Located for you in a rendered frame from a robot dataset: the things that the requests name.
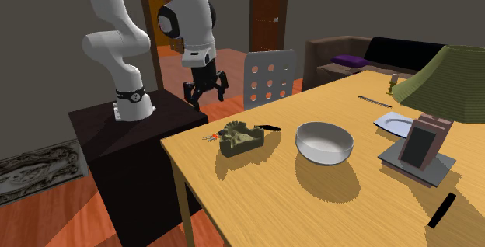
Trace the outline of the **small brass candle holder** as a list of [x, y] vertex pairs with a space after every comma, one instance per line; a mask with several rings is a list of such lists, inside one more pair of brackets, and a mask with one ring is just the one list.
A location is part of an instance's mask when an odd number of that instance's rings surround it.
[[397, 84], [399, 77], [400, 77], [399, 74], [392, 74], [392, 77], [389, 81], [388, 91], [387, 91], [388, 95], [391, 96], [393, 94], [393, 87]]

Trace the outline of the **grey carved relief panel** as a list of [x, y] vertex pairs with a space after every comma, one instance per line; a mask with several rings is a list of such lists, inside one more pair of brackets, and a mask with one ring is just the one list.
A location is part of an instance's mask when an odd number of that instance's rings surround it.
[[77, 140], [0, 160], [0, 207], [89, 174]]

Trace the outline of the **black flat bar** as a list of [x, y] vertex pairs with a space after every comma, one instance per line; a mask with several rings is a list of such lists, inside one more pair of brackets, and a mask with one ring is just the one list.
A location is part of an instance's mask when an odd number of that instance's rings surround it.
[[454, 193], [449, 193], [447, 197], [442, 201], [439, 205], [438, 209], [435, 211], [427, 226], [429, 228], [435, 228], [440, 220], [445, 216], [450, 206], [453, 204], [454, 200], [456, 199], [456, 195]]

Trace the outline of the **olive green shade table lamp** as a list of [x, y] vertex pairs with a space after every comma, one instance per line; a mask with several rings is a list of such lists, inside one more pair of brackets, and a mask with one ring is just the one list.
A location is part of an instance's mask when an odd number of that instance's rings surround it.
[[402, 106], [421, 111], [382, 164], [437, 187], [455, 164], [439, 152], [454, 122], [485, 124], [485, 47], [446, 45], [414, 76], [393, 87]]

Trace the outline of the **light wooden table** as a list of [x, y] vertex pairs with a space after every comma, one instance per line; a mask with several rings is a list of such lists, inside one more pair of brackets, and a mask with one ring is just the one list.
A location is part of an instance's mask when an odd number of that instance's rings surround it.
[[[484, 247], [485, 124], [455, 123], [441, 147], [455, 164], [437, 187], [384, 166], [395, 137], [374, 121], [419, 112], [386, 94], [389, 76], [365, 71], [242, 113], [249, 125], [281, 128], [264, 146], [231, 158], [203, 137], [225, 120], [162, 139], [178, 183], [189, 186], [231, 247]], [[386, 108], [359, 99], [389, 104]], [[354, 138], [334, 166], [305, 159], [297, 128], [323, 121]], [[449, 193], [456, 199], [435, 228], [427, 223]]]

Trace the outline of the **brown wooden door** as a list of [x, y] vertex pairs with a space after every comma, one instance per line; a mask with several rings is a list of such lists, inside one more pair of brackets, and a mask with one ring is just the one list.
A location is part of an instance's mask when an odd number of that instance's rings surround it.
[[288, 0], [249, 0], [249, 51], [284, 48]]

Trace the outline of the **olive green carved ashtray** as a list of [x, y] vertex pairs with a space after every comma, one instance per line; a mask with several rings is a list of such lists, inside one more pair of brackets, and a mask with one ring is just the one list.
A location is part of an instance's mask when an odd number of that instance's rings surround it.
[[242, 154], [264, 145], [264, 129], [254, 126], [249, 129], [246, 122], [231, 121], [218, 132], [220, 151], [225, 157]]

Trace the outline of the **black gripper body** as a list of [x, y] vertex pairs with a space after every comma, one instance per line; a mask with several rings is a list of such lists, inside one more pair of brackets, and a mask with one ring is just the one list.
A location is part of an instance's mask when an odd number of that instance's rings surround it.
[[215, 59], [212, 59], [205, 67], [191, 68], [193, 76], [193, 85], [195, 89], [208, 91], [213, 88], [219, 88], [217, 83]]

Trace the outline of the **white bowl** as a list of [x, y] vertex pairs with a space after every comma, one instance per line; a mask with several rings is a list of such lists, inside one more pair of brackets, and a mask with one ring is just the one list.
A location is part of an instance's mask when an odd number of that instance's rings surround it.
[[347, 160], [354, 147], [354, 138], [337, 125], [319, 121], [300, 125], [295, 144], [302, 156], [320, 165], [337, 165]]

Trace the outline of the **white chair with round holes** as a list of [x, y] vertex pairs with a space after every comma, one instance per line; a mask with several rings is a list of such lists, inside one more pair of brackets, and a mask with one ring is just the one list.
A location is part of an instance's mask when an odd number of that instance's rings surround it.
[[296, 61], [293, 50], [248, 53], [244, 60], [244, 110], [290, 96]]

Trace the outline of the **orange open door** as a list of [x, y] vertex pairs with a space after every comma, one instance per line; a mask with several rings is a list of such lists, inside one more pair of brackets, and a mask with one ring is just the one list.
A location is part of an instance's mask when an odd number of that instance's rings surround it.
[[142, 10], [145, 18], [146, 33], [151, 40], [151, 56], [155, 71], [157, 88], [163, 88], [162, 71], [160, 68], [159, 57], [175, 56], [178, 52], [174, 51], [171, 39], [167, 38], [159, 28], [157, 15], [159, 8], [170, 0], [141, 0]]

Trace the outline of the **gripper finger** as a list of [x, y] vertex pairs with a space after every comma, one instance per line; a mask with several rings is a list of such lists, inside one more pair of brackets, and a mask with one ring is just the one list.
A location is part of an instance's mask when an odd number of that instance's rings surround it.
[[215, 83], [215, 88], [218, 90], [218, 100], [223, 101], [225, 90], [229, 87], [228, 80], [223, 71], [218, 71], [216, 76], [220, 80], [220, 84]]
[[199, 98], [204, 92], [204, 86], [196, 82], [183, 83], [184, 99], [191, 104], [196, 111], [200, 110]]

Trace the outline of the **dark serrated knife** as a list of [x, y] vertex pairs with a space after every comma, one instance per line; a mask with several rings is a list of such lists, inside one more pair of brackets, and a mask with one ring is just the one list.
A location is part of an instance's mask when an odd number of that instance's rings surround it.
[[390, 106], [389, 104], [381, 103], [379, 101], [369, 99], [368, 97], [365, 97], [365, 96], [358, 96], [358, 98], [363, 99], [364, 101], [367, 101], [367, 102], [370, 102], [370, 103], [374, 103], [374, 104], [377, 104], [377, 105], [380, 105], [380, 106], [384, 106], [386, 108], [392, 108], [392, 106]]

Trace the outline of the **white plate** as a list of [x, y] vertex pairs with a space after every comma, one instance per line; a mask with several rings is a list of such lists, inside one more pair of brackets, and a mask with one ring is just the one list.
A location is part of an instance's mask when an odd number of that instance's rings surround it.
[[389, 112], [374, 121], [377, 127], [401, 138], [406, 138], [413, 124], [413, 119], [395, 112]]

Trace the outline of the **dark robot stand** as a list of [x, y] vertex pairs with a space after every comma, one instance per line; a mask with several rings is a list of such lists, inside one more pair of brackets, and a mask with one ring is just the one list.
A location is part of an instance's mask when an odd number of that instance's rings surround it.
[[181, 223], [171, 162], [160, 141], [208, 122], [165, 89], [149, 95], [156, 110], [140, 121], [116, 121], [112, 103], [69, 113], [123, 247], [147, 247]]

